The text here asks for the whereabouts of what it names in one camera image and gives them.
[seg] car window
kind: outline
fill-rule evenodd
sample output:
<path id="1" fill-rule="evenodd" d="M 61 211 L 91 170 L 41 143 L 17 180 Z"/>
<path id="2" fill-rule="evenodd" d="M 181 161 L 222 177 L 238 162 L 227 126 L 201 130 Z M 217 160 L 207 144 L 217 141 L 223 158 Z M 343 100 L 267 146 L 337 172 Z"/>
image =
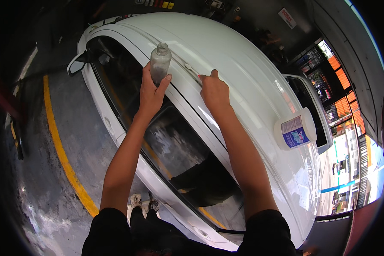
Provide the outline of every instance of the car window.
<path id="1" fill-rule="evenodd" d="M 128 130 L 139 107 L 143 67 L 110 37 L 93 38 L 87 49 L 106 98 Z M 166 96 L 145 132 L 141 151 L 167 185 L 206 222 L 218 229 L 245 230 L 239 186 Z"/>
<path id="2" fill-rule="evenodd" d="M 316 109 L 316 106 L 313 103 L 312 97 L 308 93 L 307 89 L 303 82 L 296 77 L 285 77 L 290 87 L 296 94 L 301 106 L 303 108 L 307 107 L 312 114 L 314 125 L 316 126 L 317 141 L 316 144 L 318 147 L 327 144 L 326 134 L 321 124 L 320 115 Z"/>

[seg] white car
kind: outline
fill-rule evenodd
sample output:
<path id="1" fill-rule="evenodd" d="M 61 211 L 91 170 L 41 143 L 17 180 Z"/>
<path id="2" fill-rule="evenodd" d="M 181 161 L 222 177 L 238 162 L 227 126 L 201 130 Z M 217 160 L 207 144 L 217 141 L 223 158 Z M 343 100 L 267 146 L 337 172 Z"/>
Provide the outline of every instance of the white car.
<path id="1" fill-rule="evenodd" d="M 230 87 L 230 104 L 261 154 L 277 206 L 299 247 L 312 228 L 320 198 L 318 148 L 311 143 L 282 151 L 273 126 L 279 118 L 307 106 L 319 146 L 324 150 L 330 145 L 330 128 L 314 89 L 300 76 L 283 76 L 246 38 L 207 18 L 150 13 L 103 20 L 83 33 L 79 54 L 67 69 L 70 75 L 82 71 L 117 146 L 139 107 L 142 68 L 159 42 L 172 51 L 173 78 L 145 133 L 138 177 L 207 244 L 237 250 L 245 231 L 243 196 L 220 129 L 200 96 L 200 80 L 185 64 L 199 74 L 218 69 L 220 79 Z"/>

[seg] side mirror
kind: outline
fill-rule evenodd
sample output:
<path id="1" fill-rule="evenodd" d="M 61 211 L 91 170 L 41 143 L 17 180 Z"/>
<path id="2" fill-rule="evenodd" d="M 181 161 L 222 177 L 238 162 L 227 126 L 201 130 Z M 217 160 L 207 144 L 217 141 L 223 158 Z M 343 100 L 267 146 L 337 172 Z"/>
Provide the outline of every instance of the side mirror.
<path id="1" fill-rule="evenodd" d="M 79 53 L 77 56 L 75 56 L 72 59 L 70 64 L 68 64 L 68 67 L 67 67 L 68 75 L 73 77 L 79 71 L 81 71 L 84 68 L 85 64 L 88 62 L 89 62 L 89 60 L 88 60 L 87 51 L 83 51 L 83 52 Z"/>

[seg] bottle opening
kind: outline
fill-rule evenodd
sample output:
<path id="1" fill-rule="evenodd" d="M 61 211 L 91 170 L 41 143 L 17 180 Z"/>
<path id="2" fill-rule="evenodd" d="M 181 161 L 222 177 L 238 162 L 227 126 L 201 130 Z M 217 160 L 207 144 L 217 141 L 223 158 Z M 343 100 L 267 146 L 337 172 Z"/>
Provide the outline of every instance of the bottle opening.
<path id="1" fill-rule="evenodd" d="M 165 43 L 158 44 L 156 52 L 158 53 L 158 55 L 166 55 L 168 52 L 168 45 Z"/>

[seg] dirty shoe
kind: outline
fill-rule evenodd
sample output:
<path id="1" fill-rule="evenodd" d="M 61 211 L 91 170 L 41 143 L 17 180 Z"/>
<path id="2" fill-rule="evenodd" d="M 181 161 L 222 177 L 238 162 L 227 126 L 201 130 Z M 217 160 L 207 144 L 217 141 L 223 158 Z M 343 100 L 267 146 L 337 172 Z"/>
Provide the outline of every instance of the dirty shoe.
<path id="1" fill-rule="evenodd" d="M 159 210 L 159 202 L 158 202 L 155 198 L 152 198 L 152 199 L 149 201 L 149 204 L 148 204 L 148 211 L 151 210 L 151 209 L 154 209 L 155 212 L 158 212 L 158 210 Z"/>
<path id="2" fill-rule="evenodd" d="M 133 194 L 131 196 L 132 208 L 137 207 L 137 206 L 141 207 L 141 204 L 142 204 L 141 194 Z"/>

